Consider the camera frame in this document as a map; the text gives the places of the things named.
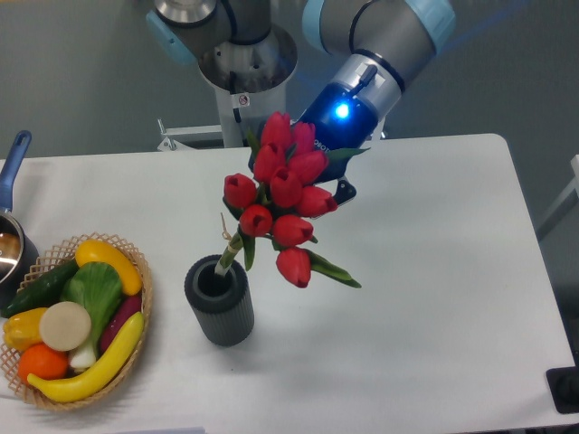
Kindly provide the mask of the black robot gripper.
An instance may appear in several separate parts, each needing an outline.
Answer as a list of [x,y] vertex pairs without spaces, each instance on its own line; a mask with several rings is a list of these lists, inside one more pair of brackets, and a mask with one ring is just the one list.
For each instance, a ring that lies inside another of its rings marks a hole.
[[[329,153],[358,149],[402,97],[403,79],[380,56],[352,54],[299,117],[315,127],[315,148]],[[335,192],[316,185],[324,193],[325,208],[313,219],[336,211],[356,197],[356,188],[345,176],[337,179]]]

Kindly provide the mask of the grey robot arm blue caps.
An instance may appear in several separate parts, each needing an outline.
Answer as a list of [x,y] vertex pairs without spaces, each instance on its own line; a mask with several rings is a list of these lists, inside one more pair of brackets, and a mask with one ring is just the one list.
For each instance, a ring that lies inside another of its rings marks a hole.
[[[405,90],[451,36],[447,1],[308,1],[302,32],[346,61],[300,120],[316,130],[316,147],[333,160],[319,177],[337,182],[346,203],[356,188],[346,166],[377,135]],[[227,147],[246,146],[266,119],[286,108],[286,86],[298,63],[291,35],[271,19],[267,1],[157,1],[147,26],[165,52],[194,63],[213,87]]]

